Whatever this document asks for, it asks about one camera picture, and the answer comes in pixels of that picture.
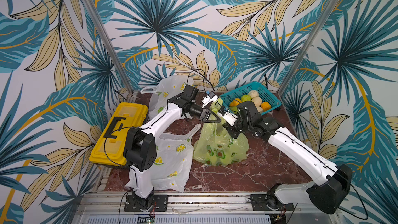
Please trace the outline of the green avocado plastic bag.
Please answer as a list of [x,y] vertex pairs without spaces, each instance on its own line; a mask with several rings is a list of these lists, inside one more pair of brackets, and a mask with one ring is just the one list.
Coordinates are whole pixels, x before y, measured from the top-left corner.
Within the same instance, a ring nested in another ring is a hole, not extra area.
[[194,160],[208,166],[227,166],[245,160],[249,150],[247,137],[240,133],[237,138],[232,138],[223,126],[225,120],[216,122],[214,115],[210,115],[209,120],[211,123],[203,124],[194,144]]

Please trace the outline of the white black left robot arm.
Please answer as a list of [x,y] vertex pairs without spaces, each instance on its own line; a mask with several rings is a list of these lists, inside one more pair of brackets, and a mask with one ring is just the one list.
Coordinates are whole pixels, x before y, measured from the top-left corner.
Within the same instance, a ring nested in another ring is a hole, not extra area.
[[123,156],[126,165],[133,173],[133,200],[141,209],[149,209],[152,206],[154,187],[151,182],[149,169],[157,158],[155,140],[176,120],[185,114],[189,114],[204,123],[210,123],[213,115],[220,122],[221,119],[205,107],[218,101],[214,92],[208,92],[203,98],[203,105],[195,102],[199,90],[193,86],[185,86],[182,93],[173,96],[167,101],[165,109],[161,110],[152,120],[141,127],[131,127],[127,131]]

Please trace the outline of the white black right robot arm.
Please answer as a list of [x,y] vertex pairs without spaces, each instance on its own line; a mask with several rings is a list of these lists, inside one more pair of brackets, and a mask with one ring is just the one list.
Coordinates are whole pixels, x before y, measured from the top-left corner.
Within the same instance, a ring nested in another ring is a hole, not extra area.
[[263,117],[249,101],[238,105],[232,113],[222,108],[217,115],[234,138],[250,133],[282,151],[312,179],[302,184],[274,185],[266,193],[266,205],[277,210],[287,204],[312,204],[326,214],[334,214],[351,188],[352,171],[336,165],[302,143],[272,116]]

